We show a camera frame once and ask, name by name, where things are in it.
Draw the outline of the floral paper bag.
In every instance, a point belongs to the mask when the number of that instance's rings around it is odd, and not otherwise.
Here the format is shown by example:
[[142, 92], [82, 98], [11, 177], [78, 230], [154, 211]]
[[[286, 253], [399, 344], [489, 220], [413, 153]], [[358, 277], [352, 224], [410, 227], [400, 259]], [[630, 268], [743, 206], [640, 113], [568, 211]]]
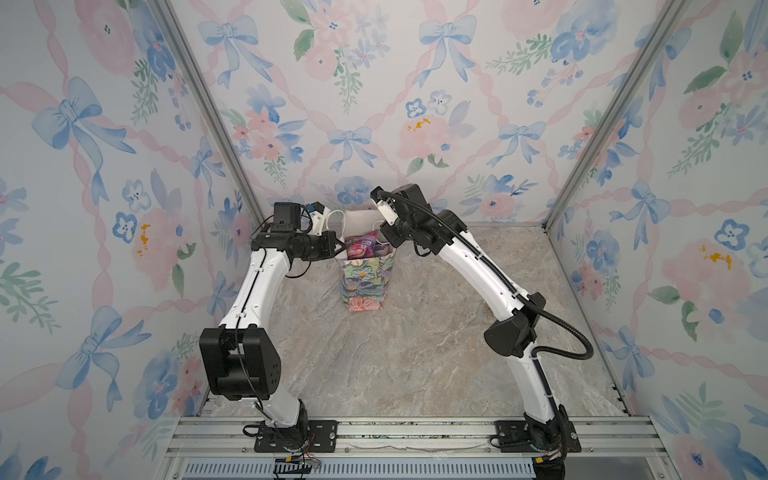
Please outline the floral paper bag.
[[[396, 249], [384, 238], [379, 226], [384, 219], [378, 210], [333, 210], [326, 226], [340, 235], [344, 250], [335, 257], [340, 268], [339, 290], [350, 312], [367, 312], [383, 307], [390, 284]], [[345, 240], [352, 236], [377, 231], [392, 247], [384, 257], [348, 260]]]

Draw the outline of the purple Fox's candy bag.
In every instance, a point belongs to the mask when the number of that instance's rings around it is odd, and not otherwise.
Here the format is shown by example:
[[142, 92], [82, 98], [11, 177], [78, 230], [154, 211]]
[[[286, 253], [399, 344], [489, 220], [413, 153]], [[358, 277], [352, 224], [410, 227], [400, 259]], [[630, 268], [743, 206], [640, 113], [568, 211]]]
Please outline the purple Fox's candy bag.
[[348, 260], [384, 257], [392, 252], [391, 245], [377, 231], [347, 238], [345, 249]]

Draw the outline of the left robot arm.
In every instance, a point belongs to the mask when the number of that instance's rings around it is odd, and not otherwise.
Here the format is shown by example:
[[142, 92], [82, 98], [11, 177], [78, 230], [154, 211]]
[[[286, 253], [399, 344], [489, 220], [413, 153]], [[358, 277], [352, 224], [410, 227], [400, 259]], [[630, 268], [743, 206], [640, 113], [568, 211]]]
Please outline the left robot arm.
[[281, 385], [282, 363], [269, 336], [269, 320], [292, 262], [331, 260], [342, 246], [333, 231], [257, 234], [232, 307], [199, 338], [210, 391], [229, 401], [254, 400], [266, 427], [299, 441], [309, 434], [308, 415], [304, 403]]

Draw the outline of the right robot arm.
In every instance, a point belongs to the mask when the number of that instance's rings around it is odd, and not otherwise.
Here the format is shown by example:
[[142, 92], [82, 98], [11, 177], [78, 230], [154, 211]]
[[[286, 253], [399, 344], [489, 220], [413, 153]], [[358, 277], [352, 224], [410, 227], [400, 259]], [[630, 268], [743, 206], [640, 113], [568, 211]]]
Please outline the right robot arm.
[[565, 456], [570, 439], [567, 422], [534, 353], [542, 308], [490, 259], [455, 213], [434, 212], [417, 185], [394, 192], [377, 187], [371, 198], [384, 217], [381, 232], [388, 240], [395, 245], [410, 241], [445, 261], [489, 306], [495, 321], [484, 339], [505, 359], [522, 394], [530, 448], [546, 460]]

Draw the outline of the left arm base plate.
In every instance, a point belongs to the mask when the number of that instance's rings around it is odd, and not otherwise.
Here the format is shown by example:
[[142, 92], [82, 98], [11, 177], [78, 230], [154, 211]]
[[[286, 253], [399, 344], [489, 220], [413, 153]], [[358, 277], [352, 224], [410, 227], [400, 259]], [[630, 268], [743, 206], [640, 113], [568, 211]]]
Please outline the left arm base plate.
[[293, 427], [275, 428], [262, 421], [255, 431], [253, 450], [277, 454], [334, 453], [338, 426], [335, 420], [300, 420]]

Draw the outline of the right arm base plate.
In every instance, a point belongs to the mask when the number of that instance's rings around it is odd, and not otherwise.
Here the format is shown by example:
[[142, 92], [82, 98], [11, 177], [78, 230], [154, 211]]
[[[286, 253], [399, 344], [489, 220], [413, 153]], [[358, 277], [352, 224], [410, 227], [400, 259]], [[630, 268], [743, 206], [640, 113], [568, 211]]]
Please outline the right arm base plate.
[[550, 454], [557, 452], [566, 442], [568, 453], [582, 451], [579, 435], [574, 424], [565, 420], [565, 439], [556, 420], [540, 424], [526, 420], [498, 420], [494, 422], [495, 434], [490, 444], [503, 453]]

